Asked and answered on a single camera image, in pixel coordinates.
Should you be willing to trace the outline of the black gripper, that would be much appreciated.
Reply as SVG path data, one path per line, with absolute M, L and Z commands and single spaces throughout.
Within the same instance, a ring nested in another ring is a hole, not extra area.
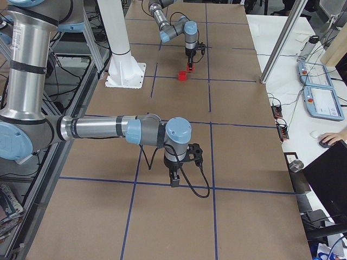
M 188 71 L 194 70 L 194 61 L 193 58 L 196 55 L 196 49 L 185 48 L 185 54 L 188 57 Z
M 169 169 L 170 177 L 170 186 L 179 187 L 180 177 L 179 177 L 179 168 L 183 166 L 184 161 L 171 161 L 168 158 L 164 157 L 164 164 Z

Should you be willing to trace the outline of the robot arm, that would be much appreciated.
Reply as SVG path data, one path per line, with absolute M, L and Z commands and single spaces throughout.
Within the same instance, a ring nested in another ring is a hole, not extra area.
M 44 95 L 50 39 L 53 31 L 83 32 L 99 73 L 109 68 L 107 87 L 139 89 L 146 64 L 131 54 L 120 1 L 99 1 L 109 43 L 109 61 L 100 57 L 92 42 L 83 1 L 10 1 L 14 20 L 9 85 L 6 105 L 1 109 L 1 158 L 18 160 L 52 144 L 73 139 L 123 138 L 140 147 L 164 149 L 170 184 L 177 187 L 185 177 L 183 164 L 192 160 L 191 124 L 175 117 L 163 122 L 155 114 L 89 118 L 84 104 L 93 89 L 79 87 L 72 108 L 62 115 L 45 115 Z
M 163 43 L 167 43 L 179 35 L 184 35 L 185 54 L 188 58 L 187 71 L 192 72 L 194 70 L 194 56 L 198 50 L 198 28 L 196 22 L 187 18 L 186 15 L 182 15 L 174 24 L 167 19 L 163 9 L 175 2 L 149 1 L 148 11 L 159 27 L 159 35 Z

